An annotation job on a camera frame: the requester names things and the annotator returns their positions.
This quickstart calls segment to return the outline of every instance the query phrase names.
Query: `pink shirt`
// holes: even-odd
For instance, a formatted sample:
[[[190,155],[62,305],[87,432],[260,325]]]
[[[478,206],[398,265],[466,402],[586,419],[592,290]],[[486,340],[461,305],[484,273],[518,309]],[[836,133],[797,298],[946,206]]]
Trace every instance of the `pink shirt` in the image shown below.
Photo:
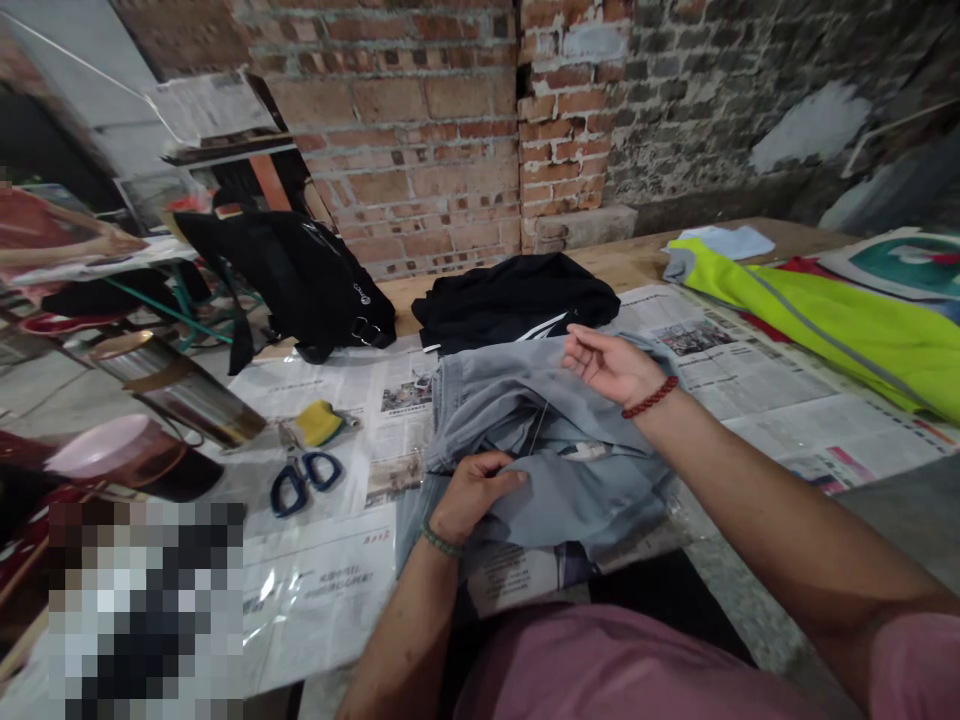
[[[912,615],[878,634],[874,720],[960,717],[960,618]],[[577,605],[506,626],[471,671],[458,720],[496,718],[825,718],[780,678],[605,605]]]

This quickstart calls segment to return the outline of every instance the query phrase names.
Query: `black backpack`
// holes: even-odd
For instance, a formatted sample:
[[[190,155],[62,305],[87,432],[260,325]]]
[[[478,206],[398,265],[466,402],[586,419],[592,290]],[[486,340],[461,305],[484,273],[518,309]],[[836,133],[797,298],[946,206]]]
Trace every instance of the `black backpack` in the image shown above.
[[[393,304],[374,284],[339,235],[295,212],[247,210],[223,220],[176,213],[183,235],[221,280],[223,259],[241,273],[270,309],[280,337],[297,338],[297,351],[322,363],[334,348],[385,348],[397,339]],[[235,324],[230,375],[253,359],[253,337],[234,288]]]

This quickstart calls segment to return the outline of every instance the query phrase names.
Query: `gray jeans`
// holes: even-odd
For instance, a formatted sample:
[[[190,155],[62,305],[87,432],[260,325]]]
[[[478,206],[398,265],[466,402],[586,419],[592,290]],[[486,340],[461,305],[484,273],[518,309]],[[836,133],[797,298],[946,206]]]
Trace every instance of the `gray jeans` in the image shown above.
[[[645,340],[623,337],[652,353]],[[463,577],[501,543],[577,541],[595,559],[662,517],[656,489],[669,468],[618,405],[561,368],[563,343],[562,337],[528,340],[443,359],[433,379],[434,439],[423,485],[398,503],[398,573],[459,461],[484,450],[513,455],[507,469],[530,479],[481,521],[466,548]],[[654,359],[672,373],[664,357]],[[584,447],[592,459],[575,459]]]

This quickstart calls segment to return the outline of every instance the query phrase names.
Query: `hand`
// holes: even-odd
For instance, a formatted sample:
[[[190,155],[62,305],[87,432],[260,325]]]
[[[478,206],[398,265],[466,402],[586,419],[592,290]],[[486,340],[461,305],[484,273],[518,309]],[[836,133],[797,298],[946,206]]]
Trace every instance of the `hand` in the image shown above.
[[[103,224],[103,235],[91,240],[88,250],[97,255],[119,256],[129,255],[147,246],[140,238],[125,233],[113,225]]]
[[[430,529],[441,540],[461,547],[490,506],[527,481],[527,473],[515,470],[491,477],[512,462],[512,457],[499,450],[461,460],[447,492],[433,511]]]
[[[608,400],[625,408],[639,405],[667,379],[645,352],[623,338],[583,325],[568,325],[567,331],[563,367]]]

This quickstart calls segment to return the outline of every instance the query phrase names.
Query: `pixelated blur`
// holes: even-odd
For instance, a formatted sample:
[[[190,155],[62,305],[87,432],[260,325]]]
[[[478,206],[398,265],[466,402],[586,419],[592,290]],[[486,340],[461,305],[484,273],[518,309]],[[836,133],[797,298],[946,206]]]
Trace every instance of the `pixelated blur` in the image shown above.
[[[50,699],[68,718],[236,717],[243,506],[51,509]]]

